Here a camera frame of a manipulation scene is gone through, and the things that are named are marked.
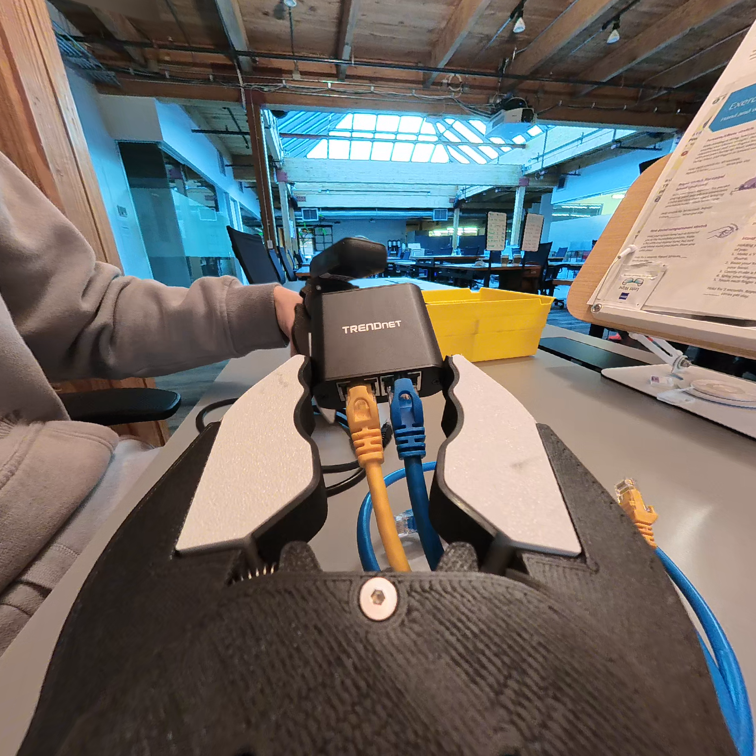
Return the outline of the ceiling projector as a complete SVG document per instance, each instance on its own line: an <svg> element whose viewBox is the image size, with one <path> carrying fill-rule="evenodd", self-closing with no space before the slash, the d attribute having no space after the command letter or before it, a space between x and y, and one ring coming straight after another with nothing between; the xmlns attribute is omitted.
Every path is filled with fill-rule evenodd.
<svg viewBox="0 0 756 756"><path fill-rule="evenodd" d="M535 123L535 112L530 107L502 109L489 118L485 137L489 141L500 138L512 141L516 136L523 136Z"/></svg>

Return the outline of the printed instruction sheet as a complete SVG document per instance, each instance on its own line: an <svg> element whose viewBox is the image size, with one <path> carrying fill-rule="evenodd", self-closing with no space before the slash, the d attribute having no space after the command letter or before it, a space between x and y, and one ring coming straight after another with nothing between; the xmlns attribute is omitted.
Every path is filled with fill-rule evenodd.
<svg viewBox="0 0 756 756"><path fill-rule="evenodd" d="M752 26L671 153L618 257L667 266L642 311L754 328L754 40ZM594 305L606 300L617 273L604 277Z"/></svg>

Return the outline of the ceiling skylight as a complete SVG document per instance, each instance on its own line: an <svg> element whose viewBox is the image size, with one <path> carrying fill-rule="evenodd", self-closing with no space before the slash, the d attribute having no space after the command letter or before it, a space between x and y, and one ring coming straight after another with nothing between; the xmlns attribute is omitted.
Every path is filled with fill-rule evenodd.
<svg viewBox="0 0 756 756"><path fill-rule="evenodd" d="M278 122L287 156L398 163L496 163L544 133L539 126L505 137L485 130L479 119L366 112L289 112Z"/></svg>

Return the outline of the person's left forearm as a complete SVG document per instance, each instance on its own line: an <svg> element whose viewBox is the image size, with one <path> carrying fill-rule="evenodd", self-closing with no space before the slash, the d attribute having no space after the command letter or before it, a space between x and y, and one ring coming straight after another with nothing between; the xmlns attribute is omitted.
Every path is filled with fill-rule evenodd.
<svg viewBox="0 0 756 756"><path fill-rule="evenodd" d="M51 380L162 376L280 348L278 284L201 278L189 288L127 277L96 261L70 226L44 264L44 288L17 328Z"/></svg>

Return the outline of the wooden document stand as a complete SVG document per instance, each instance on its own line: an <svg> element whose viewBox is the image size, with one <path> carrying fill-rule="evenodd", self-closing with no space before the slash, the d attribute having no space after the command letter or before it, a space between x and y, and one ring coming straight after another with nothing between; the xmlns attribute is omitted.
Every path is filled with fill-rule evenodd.
<svg viewBox="0 0 756 756"><path fill-rule="evenodd" d="M570 313L592 324L606 328L628 331L631 335L646 335L652 338L651 346L662 339L697 345L702 348L732 352L754 358L754 328L738 328L722 322L695 320L679 315L627 308L601 300L594 305L593 295L606 275L613 279L615 273L626 265L630 257L618 257L627 245L626 239L638 216L662 174L670 156L664 156L648 167L629 188L626 197L610 218L597 244L589 254L577 278L572 283L568 297ZM748 437L755 437L754 407L740 408L711 402L707 398L692 395L681 389L673 389L665 383L653 383L652 376L670 376L671 352L657 351L667 361L665 364L647 364L645 367L629 367L603 371L605 377L644 392L681 410L716 422Z"/></svg>

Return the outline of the wooden column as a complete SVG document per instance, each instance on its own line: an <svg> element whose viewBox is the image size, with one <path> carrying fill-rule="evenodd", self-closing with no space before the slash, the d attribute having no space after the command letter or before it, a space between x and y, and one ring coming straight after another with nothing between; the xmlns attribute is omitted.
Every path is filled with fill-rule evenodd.
<svg viewBox="0 0 756 756"><path fill-rule="evenodd" d="M2 1L1 43L3 154L121 267L45 2Z"/></svg>

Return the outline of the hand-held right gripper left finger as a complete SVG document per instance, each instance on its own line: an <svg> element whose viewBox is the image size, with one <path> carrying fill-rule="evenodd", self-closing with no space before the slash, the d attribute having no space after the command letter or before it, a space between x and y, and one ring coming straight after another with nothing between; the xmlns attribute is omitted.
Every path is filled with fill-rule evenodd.
<svg viewBox="0 0 756 756"><path fill-rule="evenodd" d="M291 357L225 413L176 549L254 548L279 556L310 541L327 515L309 360Z"/></svg>

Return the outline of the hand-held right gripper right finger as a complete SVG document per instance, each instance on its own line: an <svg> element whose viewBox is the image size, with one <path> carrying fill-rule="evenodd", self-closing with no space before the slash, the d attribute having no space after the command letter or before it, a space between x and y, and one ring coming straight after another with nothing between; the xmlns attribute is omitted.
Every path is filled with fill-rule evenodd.
<svg viewBox="0 0 756 756"><path fill-rule="evenodd" d="M496 537L517 550L578 556L581 544L533 416L501 384L455 354L430 494L431 521L448 543L479 556Z"/></svg>

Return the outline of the person's grey trousers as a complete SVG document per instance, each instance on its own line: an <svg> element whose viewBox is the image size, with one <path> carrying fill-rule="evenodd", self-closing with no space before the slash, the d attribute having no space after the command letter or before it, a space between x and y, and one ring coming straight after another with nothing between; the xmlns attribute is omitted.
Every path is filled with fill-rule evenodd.
<svg viewBox="0 0 756 756"><path fill-rule="evenodd" d="M2 653L91 543L120 500L158 453L159 449L136 439L118 443L98 485L33 562L2 592Z"/></svg>

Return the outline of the person's left hand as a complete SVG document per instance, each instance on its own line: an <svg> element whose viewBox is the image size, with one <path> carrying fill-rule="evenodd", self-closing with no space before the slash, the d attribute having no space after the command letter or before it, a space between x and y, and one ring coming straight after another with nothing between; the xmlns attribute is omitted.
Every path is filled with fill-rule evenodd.
<svg viewBox="0 0 756 756"><path fill-rule="evenodd" d="M290 342L296 317L296 307L302 304L300 292L277 286L273 289L273 300L280 332Z"/></svg>

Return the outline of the grey desk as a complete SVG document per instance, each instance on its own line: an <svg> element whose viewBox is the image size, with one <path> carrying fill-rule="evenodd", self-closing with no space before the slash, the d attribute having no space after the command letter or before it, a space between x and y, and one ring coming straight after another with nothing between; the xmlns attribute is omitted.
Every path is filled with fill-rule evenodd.
<svg viewBox="0 0 756 756"><path fill-rule="evenodd" d="M2 656L2 754L33 717L61 628L93 564L125 517L196 437L207 404L239 396L287 351L232 360ZM610 492L632 478L658 519L656 542L723 626L754 705L754 441L539 350L484 370L549 425Z"/></svg>

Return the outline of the black office chair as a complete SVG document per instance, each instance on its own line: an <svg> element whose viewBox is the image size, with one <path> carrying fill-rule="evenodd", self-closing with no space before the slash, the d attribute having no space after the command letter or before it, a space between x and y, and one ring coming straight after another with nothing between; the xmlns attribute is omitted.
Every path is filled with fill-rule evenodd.
<svg viewBox="0 0 756 756"><path fill-rule="evenodd" d="M260 235L239 232L231 226L226 227L232 250L240 263L250 284L281 284L284 274L280 264L271 258L270 250L265 246Z"/></svg>

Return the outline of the person in grey clothes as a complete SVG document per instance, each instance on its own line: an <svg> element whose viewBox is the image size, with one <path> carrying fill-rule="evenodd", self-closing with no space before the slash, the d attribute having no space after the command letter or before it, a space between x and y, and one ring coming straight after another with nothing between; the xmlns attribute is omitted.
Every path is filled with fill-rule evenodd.
<svg viewBox="0 0 756 756"><path fill-rule="evenodd" d="M67 380L48 377L17 328L70 226L81 235L2 155L2 592L98 485L120 442L71 420L53 388Z"/></svg>

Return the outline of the black network switch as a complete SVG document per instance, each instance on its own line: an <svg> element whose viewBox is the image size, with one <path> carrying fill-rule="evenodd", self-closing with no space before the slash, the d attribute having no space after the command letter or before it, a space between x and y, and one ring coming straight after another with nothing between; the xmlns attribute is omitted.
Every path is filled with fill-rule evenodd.
<svg viewBox="0 0 756 756"><path fill-rule="evenodd" d="M444 360L421 289L413 283L327 292L311 318L312 393L321 408L345 408L348 388L368 384L377 401L409 378L422 397L441 391Z"/></svg>

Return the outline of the small wipe packet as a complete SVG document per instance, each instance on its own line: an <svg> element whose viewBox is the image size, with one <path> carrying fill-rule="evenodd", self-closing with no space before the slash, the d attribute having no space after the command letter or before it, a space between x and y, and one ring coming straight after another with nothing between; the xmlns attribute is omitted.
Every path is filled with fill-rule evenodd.
<svg viewBox="0 0 756 756"><path fill-rule="evenodd" d="M623 264L606 301L619 308L641 310L666 272L667 266L658 263Z"/></svg>

